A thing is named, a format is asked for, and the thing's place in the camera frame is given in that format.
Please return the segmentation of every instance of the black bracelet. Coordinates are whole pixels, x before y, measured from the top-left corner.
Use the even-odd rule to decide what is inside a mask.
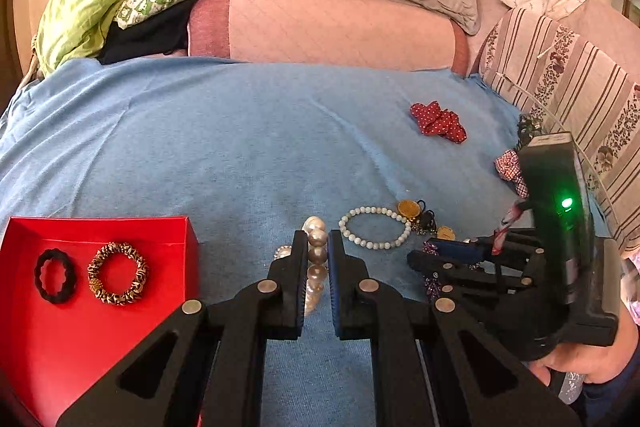
[[[42,266],[44,266],[47,261],[53,261],[54,259],[60,261],[62,266],[65,267],[65,282],[62,283],[60,291],[55,295],[52,295],[47,293],[43,288],[42,281],[40,280],[40,274],[42,272]],[[58,248],[45,250],[40,254],[36,267],[33,269],[33,276],[35,277],[36,290],[40,293],[40,297],[52,304],[62,304],[67,302],[71,298],[71,295],[74,294],[74,291],[76,290],[76,282],[78,281],[78,277],[76,277],[76,269],[71,258],[63,251],[58,250]]]

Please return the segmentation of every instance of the white bead bracelet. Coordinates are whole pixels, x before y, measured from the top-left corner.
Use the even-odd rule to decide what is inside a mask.
[[[396,240],[387,241],[386,243],[374,243],[372,241],[367,241],[366,239],[351,233],[351,230],[347,228],[348,220],[358,214],[384,214],[385,216],[389,216],[391,219],[404,223],[404,232],[402,232]],[[369,248],[369,250],[389,250],[389,248],[399,247],[407,240],[411,233],[411,222],[407,221],[406,217],[401,216],[397,212],[385,208],[384,206],[361,206],[360,208],[354,208],[342,216],[342,219],[338,221],[338,226],[340,226],[342,235],[349,239],[349,241],[353,241],[356,245],[360,245],[363,248]]]

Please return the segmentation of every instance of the metal screw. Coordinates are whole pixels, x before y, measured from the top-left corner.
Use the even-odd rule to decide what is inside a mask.
[[[456,309],[456,303],[451,299],[443,297],[436,301],[436,309],[442,313],[450,313]]]
[[[380,284],[375,279],[363,279],[360,281],[360,284],[358,284],[358,287],[364,292],[371,293],[378,291]]]
[[[264,279],[258,282],[258,292],[260,293],[271,293],[276,291],[278,287],[278,283],[272,281],[271,279]]]
[[[190,299],[182,303],[182,313],[193,315],[202,309],[202,303],[197,299]]]

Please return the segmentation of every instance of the striped floral fabric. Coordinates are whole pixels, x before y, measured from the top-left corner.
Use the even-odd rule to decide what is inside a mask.
[[[525,9],[508,12],[489,34],[480,74],[543,118],[545,131],[571,131],[622,255],[640,251],[640,86],[585,38]]]

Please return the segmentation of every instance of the red box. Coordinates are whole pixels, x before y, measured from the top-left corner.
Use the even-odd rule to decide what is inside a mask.
[[[130,243],[149,265],[142,299],[104,304],[89,290],[87,266],[106,243]],[[55,305],[40,297],[33,269],[58,248],[74,262],[74,295]],[[136,264],[112,255],[100,270],[105,288],[121,293]],[[46,263],[41,280],[55,293],[60,263]],[[0,372],[44,427],[187,299],[198,294],[198,242],[187,217],[44,219],[12,217],[0,247]]]

